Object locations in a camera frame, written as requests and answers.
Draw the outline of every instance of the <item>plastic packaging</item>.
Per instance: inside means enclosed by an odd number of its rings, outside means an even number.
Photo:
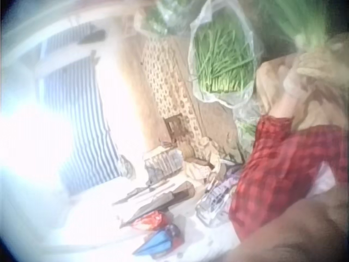
[[[132,227],[145,231],[155,231],[169,224],[169,219],[164,213],[154,211],[133,222]]]
[[[254,99],[233,109],[234,122],[238,132],[238,139],[245,158],[251,154],[255,142],[257,123],[261,117],[260,108]]]
[[[207,227],[217,227],[229,221],[229,208],[241,174],[240,165],[223,183],[205,194],[196,206],[196,215]]]
[[[149,37],[190,35],[190,23],[197,18],[204,0],[157,0],[156,5],[137,12],[135,29]]]
[[[262,53],[262,46],[260,42],[256,39],[254,33],[252,32],[251,26],[249,25],[237,0],[208,0],[205,3],[205,5],[201,9],[198,18],[195,21],[193,21],[190,25],[191,36],[188,54],[188,65],[189,72],[191,75],[190,80],[192,81],[193,94],[198,100],[206,103],[220,102],[222,105],[234,109],[246,103],[251,98],[254,89],[254,81],[248,83],[241,92],[217,94],[202,91],[198,85],[198,80],[196,76],[194,47],[194,37],[196,31],[202,24],[211,22],[212,15],[223,8],[231,10],[237,15],[245,33],[246,43],[249,44],[252,53],[255,56],[254,71],[257,70],[259,56]]]

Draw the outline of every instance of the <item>plaid fabric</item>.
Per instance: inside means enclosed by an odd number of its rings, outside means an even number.
[[[337,126],[291,133],[291,118],[261,117],[253,152],[240,177],[230,219],[240,240],[306,197],[322,162],[348,180],[348,134]]]

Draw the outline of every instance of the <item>clear plastic bag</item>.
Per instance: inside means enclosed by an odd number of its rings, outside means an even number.
[[[254,99],[233,109],[234,122],[238,132],[239,144],[245,159],[251,154],[255,142],[257,123],[261,117],[260,107]]]
[[[194,96],[206,103],[220,102],[222,105],[234,109],[242,104],[246,103],[252,96],[254,89],[254,81],[246,84],[241,92],[234,93],[208,93],[202,91],[199,87],[197,75],[196,75],[196,65],[195,65],[195,47],[194,47],[194,37],[198,28],[204,24],[212,21],[213,14],[221,9],[227,9],[236,14],[238,20],[242,25],[242,29],[245,34],[245,41],[249,44],[252,54],[254,55],[254,78],[255,72],[257,70],[259,57],[262,53],[262,45],[256,39],[254,33],[252,32],[251,26],[249,25],[239,3],[237,0],[208,0],[202,7],[198,18],[193,21],[190,25],[191,36],[190,36],[190,46],[188,55],[188,65],[189,72],[191,75],[193,94]]]
[[[190,23],[204,3],[205,0],[157,0],[155,6],[136,13],[135,29],[149,37],[190,36]]]

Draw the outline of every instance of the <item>blue striped cloth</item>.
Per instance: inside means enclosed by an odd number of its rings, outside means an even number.
[[[49,39],[45,56],[48,50],[53,52],[81,40],[90,32],[86,28],[83,25],[80,30],[73,28],[70,29],[73,32],[60,33],[61,42],[58,36]],[[77,194],[118,177],[119,155],[104,119],[92,59],[86,57],[69,64],[46,76],[41,83],[41,102],[63,115],[73,128],[73,153],[60,171],[69,193]]]

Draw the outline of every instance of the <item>plastic bag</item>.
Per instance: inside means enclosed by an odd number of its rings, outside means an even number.
[[[144,231],[155,231],[169,224],[169,219],[164,213],[154,211],[133,222],[132,227]]]
[[[198,28],[207,22],[212,21],[212,16],[215,12],[220,11],[221,9],[228,9],[234,12],[238,20],[242,25],[242,29],[245,34],[245,41],[249,44],[252,54],[255,56],[254,59],[254,78],[255,72],[257,70],[259,56],[262,53],[262,46],[259,41],[256,39],[255,35],[251,30],[251,26],[249,25],[246,17],[238,3],[237,0],[208,0],[205,5],[202,7],[201,12],[198,18],[193,21],[190,25],[191,28],[191,36],[190,36],[190,46],[189,46],[189,55],[188,55],[188,65],[189,72],[191,75],[193,94],[194,96],[206,103],[211,102],[220,102],[222,105],[234,109],[242,104],[246,103],[252,96],[254,89],[254,81],[246,84],[245,88],[241,92],[234,93],[208,93],[202,91],[199,87],[197,76],[196,76],[196,65],[195,65],[195,46],[194,46],[194,37]]]
[[[156,5],[138,11],[135,29],[149,37],[190,35],[190,23],[200,13],[205,0],[157,0]]]
[[[256,127],[261,117],[260,108],[254,99],[233,109],[234,122],[238,132],[239,143],[245,159],[251,154],[255,142]]]

